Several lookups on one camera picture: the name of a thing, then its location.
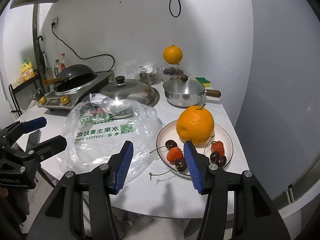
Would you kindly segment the dark cherry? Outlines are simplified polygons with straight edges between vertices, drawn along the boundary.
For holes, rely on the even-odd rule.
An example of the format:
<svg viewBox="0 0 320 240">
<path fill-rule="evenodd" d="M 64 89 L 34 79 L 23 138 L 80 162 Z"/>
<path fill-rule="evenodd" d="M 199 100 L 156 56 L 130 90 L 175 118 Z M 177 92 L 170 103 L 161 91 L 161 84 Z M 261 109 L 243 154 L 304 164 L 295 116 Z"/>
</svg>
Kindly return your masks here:
<svg viewBox="0 0 320 240">
<path fill-rule="evenodd" d="M 156 177 L 156 176 L 162 176 L 164 174 L 167 174 L 171 171 L 175 171 L 175 172 L 184 172 L 187 170 L 187 163 L 185 161 L 184 158 L 182 159 L 178 159 L 175 161 L 175 167 L 174 168 L 171 168 L 170 170 L 166 171 L 166 172 L 163 172 L 163 173 L 160 173 L 160 174 L 153 174 L 153 173 L 149 173 L 149 177 L 150 177 L 150 180 L 152 180 L 153 177 Z"/>
<path fill-rule="evenodd" d="M 204 147 L 204 153 L 206 153 L 206 150 L 210 150 L 209 160 L 211 163 L 215 163 L 217 157 L 220 156 L 219 152 L 213 151 L 211 149 L 212 144 L 215 143 L 214 137 L 214 135 L 210 136 L 209 140 L 206 142 L 206 145 Z"/>
<path fill-rule="evenodd" d="M 177 143 L 176 143 L 176 141 L 174 141 L 174 140 L 167 140 L 166 142 L 165 142 L 165 144 L 164 144 L 164 146 L 160 146 L 160 147 L 158 147 L 158 148 L 156 148 L 155 150 L 153 150 L 153 151 L 150 151 L 150 153 L 153 153 L 153 152 L 155 152 L 156 150 L 159 150 L 160 148 L 166 148 L 167 150 L 170 150 L 170 149 L 172 149 L 172 148 L 174 148 L 174 147 L 177 147 Z"/>
<path fill-rule="evenodd" d="M 217 166 L 224 167 L 227 162 L 227 158 L 225 155 L 220 155 L 220 156 L 216 157 L 215 162 L 216 162 Z"/>
</svg>

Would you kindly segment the red strawberry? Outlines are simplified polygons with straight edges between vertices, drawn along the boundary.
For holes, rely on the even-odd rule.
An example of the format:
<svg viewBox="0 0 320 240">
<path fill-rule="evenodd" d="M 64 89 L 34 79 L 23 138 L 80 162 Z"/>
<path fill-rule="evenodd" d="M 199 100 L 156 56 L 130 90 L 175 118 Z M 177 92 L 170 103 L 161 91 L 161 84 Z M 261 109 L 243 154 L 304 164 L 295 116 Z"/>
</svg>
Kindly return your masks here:
<svg viewBox="0 0 320 240">
<path fill-rule="evenodd" d="M 180 148 L 173 147 L 167 153 L 167 161 L 174 163 L 177 160 L 183 159 L 184 155 Z"/>
</svg>

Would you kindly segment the black metal rack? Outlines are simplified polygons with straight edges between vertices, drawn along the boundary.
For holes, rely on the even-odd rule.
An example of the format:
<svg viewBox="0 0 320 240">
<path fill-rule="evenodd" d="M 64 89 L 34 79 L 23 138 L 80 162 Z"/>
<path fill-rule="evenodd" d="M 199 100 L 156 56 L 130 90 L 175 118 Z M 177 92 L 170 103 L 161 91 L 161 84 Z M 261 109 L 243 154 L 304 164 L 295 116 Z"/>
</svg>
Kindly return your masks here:
<svg viewBox="0 0 320 240">
<path fill-rule="evenodd" d="M 14 109 L 11 110 L 12 114 L 20 117 L 23 114 L 27 104 L 35 99 L 35 93 L 40 91 L 44 93 L 47 89 L 44 88 L 42 81 L 46 77 L 46 55 L 41 49 L 41 43 L 43 41 L 43 36 L 39 35 L 36 40 L 37 49 L 37 65 L 33 67 L 34 75 L 27 74 L 27 80 L 22 78 L 22 82 L 8 86 L 9 94 L 12 99 Z"/>
</svg>

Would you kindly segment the steel induction cooker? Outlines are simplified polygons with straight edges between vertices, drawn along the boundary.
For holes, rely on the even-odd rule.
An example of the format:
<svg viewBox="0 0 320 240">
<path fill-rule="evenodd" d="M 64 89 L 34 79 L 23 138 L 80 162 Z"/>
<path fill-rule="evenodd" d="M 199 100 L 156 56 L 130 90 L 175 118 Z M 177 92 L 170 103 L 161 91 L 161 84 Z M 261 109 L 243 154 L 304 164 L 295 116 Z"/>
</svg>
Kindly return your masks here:
<svg viewBox="0 0 320 240">
<path fill-rule="evenodd" d="M 114 71 L 112 70 L 77 76 L 59 84 L 52 92 L 44 96 L 44 103 L 37 102 L 36 105 L 51 111 L 70 111 L 87 95 L 98 93 L 113 78 Z"/>
</svg>

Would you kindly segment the yellow detergent bottle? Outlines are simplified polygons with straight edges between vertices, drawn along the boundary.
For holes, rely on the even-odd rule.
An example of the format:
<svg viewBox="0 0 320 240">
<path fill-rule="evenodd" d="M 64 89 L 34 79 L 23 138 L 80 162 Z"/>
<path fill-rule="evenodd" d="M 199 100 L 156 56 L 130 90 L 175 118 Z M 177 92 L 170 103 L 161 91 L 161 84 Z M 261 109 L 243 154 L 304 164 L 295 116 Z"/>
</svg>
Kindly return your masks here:
<svg viewBox="0 0 320 240">
<path fill-rule="evenodd" d="M 25 59 L 20 66 L 20 71 L 22 75 L 22 80 L 28 81 L 35 76 L 35 72 L 33 70 L 33 65 L 30 59 Z"/>
</svg>

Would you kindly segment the black wok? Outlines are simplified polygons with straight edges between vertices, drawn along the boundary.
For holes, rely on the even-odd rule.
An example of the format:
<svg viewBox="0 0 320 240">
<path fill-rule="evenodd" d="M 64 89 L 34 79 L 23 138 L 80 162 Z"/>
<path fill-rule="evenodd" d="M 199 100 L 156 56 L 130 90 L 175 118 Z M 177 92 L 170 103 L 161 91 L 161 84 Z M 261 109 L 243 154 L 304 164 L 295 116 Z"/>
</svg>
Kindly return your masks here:
<svg viewBox="0 0 320 240">
<path fill-rule="evenodd" d="M 67 92 L 86 86 L 88 83 L 97 78 L 97 73 L 84 64 L 75 64 L 62 70 L 56 78 L 42 81 L 44 86 L 54 86 L 58 93 Z"/>
</svg>

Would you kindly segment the sauce bottle red cap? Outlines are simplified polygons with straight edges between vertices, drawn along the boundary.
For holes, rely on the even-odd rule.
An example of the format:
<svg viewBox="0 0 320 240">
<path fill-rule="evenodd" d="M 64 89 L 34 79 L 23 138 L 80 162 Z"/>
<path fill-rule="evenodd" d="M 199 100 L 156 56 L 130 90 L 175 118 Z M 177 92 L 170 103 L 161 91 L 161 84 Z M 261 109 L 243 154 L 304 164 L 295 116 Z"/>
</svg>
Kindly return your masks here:
<svg viewBox="0 0 320 240">
<path fill-rule="evenodd" d="M 61 54 L 61 61 L 60 61 L 60 68 L 61 68 L 61 70 L 65 70 L 66 67 L 67 67 L 66 54 L 62 53 Z"/>
</svg>

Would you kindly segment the large orange on plate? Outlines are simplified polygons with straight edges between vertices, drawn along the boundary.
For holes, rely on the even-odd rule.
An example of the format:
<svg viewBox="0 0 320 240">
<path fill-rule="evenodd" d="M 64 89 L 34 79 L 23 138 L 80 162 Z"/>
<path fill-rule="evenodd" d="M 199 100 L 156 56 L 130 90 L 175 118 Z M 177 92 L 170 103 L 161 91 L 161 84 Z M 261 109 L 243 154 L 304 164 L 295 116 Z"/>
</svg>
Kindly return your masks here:
<svg viewBox="0 0 320 240">
<path fill-rule="evenodd" d="M 199 145 L 213 136 L 214 126 L 214 118 L 205 105 L 190 106 L 180 114 L 176 132 L 183 142 L 191 140 L 194 145 Z"/>
</svg>

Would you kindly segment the steel wok lid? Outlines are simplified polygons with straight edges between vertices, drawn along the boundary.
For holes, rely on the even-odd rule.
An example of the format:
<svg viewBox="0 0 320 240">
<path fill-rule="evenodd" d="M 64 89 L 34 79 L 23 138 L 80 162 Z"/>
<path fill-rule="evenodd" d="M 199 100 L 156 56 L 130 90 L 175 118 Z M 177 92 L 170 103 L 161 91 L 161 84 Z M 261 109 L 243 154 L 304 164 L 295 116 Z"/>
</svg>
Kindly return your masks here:
<svg viewBox="0 0 320 240">
<path fill-rule="evenodd" d="M 157 89 L 140 80 L 126 79 L 124 76 L 117 76 L 99 90 L 99 93 L 114 100 L 128 99 L 150 107 L 155 106 L 160 98 Z"/>
</svg>

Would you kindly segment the green yellow sponge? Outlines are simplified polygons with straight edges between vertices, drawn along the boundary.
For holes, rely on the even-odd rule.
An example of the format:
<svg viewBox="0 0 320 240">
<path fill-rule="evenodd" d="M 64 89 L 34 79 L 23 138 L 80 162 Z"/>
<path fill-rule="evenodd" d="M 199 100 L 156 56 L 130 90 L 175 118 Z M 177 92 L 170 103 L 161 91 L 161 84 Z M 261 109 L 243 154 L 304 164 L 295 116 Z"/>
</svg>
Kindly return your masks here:
<svg viewBox="0 0 320 240">
<path fill-rule="evenodd" d="M 204 85 L 204 87 L 211 86 L 211 82 L 204 77 L 196 77 L 195 80 Z"/>
</svg>

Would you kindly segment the steel cup in plastic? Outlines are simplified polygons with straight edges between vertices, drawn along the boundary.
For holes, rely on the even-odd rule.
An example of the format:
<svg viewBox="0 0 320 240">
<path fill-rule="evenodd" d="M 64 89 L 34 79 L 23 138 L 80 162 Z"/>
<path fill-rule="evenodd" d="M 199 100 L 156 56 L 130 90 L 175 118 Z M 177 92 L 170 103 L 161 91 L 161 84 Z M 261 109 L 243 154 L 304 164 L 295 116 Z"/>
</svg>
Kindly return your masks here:
<svg viewBox="0 0 320 240">
<path fill-rule="evenodd" d="M 153 85 L 156 81 L 157 69 L 154 66 L 139 66 L 139 77 L 143 83 Z"/>
</svg>

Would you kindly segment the small steel saucepan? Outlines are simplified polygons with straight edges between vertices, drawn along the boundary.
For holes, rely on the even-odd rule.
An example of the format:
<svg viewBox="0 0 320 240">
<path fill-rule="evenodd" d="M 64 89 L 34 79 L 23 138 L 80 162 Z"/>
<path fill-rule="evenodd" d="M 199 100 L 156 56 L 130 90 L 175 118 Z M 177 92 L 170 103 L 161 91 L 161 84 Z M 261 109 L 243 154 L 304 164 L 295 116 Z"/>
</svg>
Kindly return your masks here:
<svg viewBox="0 0 320 240">
<path fill-rule="evenodd" d="M 214 98 L 221 96 L 219 90 L 207 89 L 202 83 L 186 75 L 163 83 L 163 89 L 167 102 L 181 108 L 197 105 L 203 96 Z"/>
</svg>

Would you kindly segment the glass jar with cherries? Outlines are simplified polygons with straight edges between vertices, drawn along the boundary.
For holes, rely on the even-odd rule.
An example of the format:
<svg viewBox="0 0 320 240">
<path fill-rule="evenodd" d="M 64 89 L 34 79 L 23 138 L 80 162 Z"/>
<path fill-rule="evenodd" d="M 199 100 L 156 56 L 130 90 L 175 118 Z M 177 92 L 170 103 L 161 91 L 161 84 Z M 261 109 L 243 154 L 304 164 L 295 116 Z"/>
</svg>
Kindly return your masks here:
<svg viewBox="0 0 320 240">
<path fill-rule="evenodd" d="M 165 64 L 161 67 L 162 81 L 179 79 L 185 74 L 185 67 L 181 64 Z"/>
</svg>

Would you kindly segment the orange on glass jar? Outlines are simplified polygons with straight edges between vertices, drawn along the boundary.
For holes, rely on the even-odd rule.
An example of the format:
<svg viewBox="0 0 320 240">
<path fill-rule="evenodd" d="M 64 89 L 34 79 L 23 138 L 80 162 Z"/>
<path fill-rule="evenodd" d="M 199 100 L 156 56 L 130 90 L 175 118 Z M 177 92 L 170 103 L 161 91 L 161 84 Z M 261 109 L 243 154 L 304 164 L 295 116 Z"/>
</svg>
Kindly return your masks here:
<svg viewBox="0 0 320 240">
<path fill-rule="evenodd" d="M 183 59 L 183 52 L 177 46 L 169 46 L 163 51 L 163 59 L 168 64 L 179 64 Z"/>
</svg>

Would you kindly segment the wall power socket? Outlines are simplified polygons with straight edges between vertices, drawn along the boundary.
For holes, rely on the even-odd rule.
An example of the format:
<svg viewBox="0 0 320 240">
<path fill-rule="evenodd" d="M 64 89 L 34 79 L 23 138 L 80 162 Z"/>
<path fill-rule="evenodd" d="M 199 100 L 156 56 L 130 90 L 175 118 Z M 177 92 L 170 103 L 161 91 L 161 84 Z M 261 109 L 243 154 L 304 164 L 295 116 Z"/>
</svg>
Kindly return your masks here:
<svg viewBox="0 0 320 240">
<path fill-rule="evenodd" d="M 58 18 L 58 17 L 55 17 L 55 18 L 52 20 L 52 24 L 51 24 L 52 28 L 57 27 L 58 22 L 59 22 L 59 18 Z"/>
</svg>

